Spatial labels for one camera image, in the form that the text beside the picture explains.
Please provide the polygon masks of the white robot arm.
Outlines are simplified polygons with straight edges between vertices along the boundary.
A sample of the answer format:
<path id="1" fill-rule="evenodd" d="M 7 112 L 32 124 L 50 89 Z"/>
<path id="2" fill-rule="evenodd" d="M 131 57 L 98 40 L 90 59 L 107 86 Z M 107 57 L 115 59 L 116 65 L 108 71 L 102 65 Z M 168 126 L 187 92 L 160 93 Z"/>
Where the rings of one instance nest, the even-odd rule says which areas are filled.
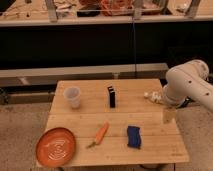
<path id="1" fill-rule="evenodd" d="M 206 81 L 208 75 L 209 67 L 202 60 L 170 68 L 166 72 L 167 84 L 163 87 L 164 104 L 178 107 L 189 97 L 213 113 L 213 85 Z"/>

